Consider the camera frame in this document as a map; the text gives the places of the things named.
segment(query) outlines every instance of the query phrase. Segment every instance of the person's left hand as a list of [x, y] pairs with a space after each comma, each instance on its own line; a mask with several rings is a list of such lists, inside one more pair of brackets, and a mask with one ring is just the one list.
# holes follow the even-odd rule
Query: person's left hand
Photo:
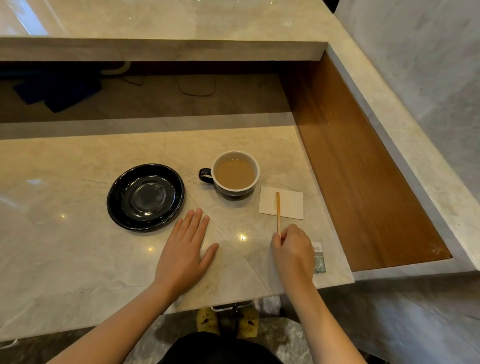
[[163, 248], [156, 266], [153, 285], [166, 289], [172, 300], [192, 288], [203, 277], [215, 257], [218, 244], [212, 244], [200, 259], [200, 248], [210, 218], [202, 210], [190, 210], [179, 219]]

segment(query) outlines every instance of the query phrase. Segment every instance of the black cup handle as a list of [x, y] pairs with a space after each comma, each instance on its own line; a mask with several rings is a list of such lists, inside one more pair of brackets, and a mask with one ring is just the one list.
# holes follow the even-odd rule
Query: black cup handle
[[212, 169], [202, 168], [201, 170], [198, 171], [198, 178], [200, 178], [200, 180], [203, 182], [213, 183]]

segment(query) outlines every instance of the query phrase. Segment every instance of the dark blue object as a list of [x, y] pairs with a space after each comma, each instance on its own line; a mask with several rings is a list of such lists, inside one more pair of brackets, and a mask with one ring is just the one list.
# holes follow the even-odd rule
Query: dark blue object
[[27, 104], [45, 100], [53, 112], [60, 112], [101, 90], [98, 76], [91, 73], [42, 72], [35, 74], [13, 87]]
[[112, 220], [133, 231], [151, 231], [179, 211], [185, 186], [178, 173], [163, 164], [142, 164], [123, 173], [107, 195]]

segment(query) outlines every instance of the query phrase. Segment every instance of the person's right arm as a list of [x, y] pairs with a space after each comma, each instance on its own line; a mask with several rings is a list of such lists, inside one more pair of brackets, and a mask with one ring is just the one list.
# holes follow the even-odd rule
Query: person's right arm
[[297, 312], [315, 364], [365, 364], [358, 350], [332, 316], [312, 283], [312, 243], [291, 224], [272, 238], [273, 257], [293, 308]]

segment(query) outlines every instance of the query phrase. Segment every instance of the black wire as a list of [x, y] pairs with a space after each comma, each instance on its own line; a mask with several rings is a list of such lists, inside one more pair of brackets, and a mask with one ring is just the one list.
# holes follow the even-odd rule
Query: black wire
[[132, 81], [129, 81], [129, 80], [126, 80], [126, 79], [123, 78], [123, 77], [120, 77], [120, 79], [121, 79], [122, 81], [128, 82], [129, 84], [132, 84], [132, 85], [135, 85], [135, 86], [141, 86], [141, 85], [143, 85], [144, 82], [145, 82], [145, 76], [144, 76], [143, 80], [142, 80], [139, 84], [137, 84], [137, 83], [135, 83], [135, 82], [132, 82]]
[[179, 85], [179, 81], [178, 79], [175, 77], [175, 81], [177, 81], [177, 87], [179, 88], [179, 91], [182, 92], [184, 95], [187, 95], [187, 96], [197, 96], [197, 97], [206, 97], [206, 96], [211, 96], [215, 93], [216, 91], [216, 78], [215, 78], [215, 75], [213, 75], [213, 83], [214, 83], [214, 86], [213, 86], [213, 91], [211, 94], [208, 94], [208, 95], [194, 95], [194, 94], [187, 94], [186, 92], [183, 92], [180, 88], [180, 85]]

